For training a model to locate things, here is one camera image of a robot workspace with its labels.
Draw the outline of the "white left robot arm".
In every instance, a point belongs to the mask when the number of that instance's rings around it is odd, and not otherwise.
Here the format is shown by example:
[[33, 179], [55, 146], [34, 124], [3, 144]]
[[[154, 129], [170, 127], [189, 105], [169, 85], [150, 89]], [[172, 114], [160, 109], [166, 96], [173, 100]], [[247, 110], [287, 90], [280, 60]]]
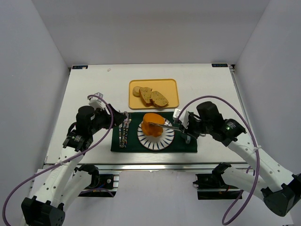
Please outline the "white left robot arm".
[[82, 106], [76, 121], [69, 127], [57, 168], [50, 174], [32, 198], [25, 198], [22, 212], [29, 226], [61, 226], [65, 213], [75, 198], [86, 188], [99, 184], [98, 168], [91, 164], [77, 165], [101, 129], [119, 126], [126, 116], [113, 107]]

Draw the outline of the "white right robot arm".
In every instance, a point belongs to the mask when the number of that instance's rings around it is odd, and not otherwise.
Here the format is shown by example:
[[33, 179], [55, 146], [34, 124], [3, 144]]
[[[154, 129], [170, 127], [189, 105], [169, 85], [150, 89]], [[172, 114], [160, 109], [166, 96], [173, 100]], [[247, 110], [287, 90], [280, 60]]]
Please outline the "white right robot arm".
[[245, 160], [255, 175], [245, 174], [222, 162], [212, 171], [204, 186], [231, 185], [261, 199], [270, 211], [284, 217], [301, 199], [301, 176], [282, 167], [261, 147], [256, 145], [251, 132], [234, 119], [224, 119], [211, 101], [197, 106], [198, 116], [177, 109], [174, 120], [180, 131], [193, 138], [211, 135], [212, 138]]

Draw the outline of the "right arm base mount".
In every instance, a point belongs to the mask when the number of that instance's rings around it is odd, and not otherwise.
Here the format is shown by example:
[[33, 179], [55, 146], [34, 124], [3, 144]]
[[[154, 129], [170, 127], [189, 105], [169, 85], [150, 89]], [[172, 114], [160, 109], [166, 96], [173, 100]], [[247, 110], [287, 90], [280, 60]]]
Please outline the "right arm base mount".
[[242, 199], [241, 190], [228, 185], [222, 179], [222, 174], [232, 166], [222, 162], [211, 173], [196, 174], [192, 183], [197, 189], [198, 200], [235, 200]]

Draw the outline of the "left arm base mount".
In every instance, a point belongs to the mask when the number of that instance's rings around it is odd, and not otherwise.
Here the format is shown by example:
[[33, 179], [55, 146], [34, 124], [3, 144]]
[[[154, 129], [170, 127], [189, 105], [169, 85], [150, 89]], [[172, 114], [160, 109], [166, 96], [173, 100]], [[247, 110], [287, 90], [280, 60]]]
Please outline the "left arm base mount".
[[79, 197], [114, 197], [117, 192], [119, 175], [113, 173], [101, 173], [95, 165], [84, 164], [76, 167], [75, 173], [84, 171], [91, 176], [91, 183], [84, 188]]

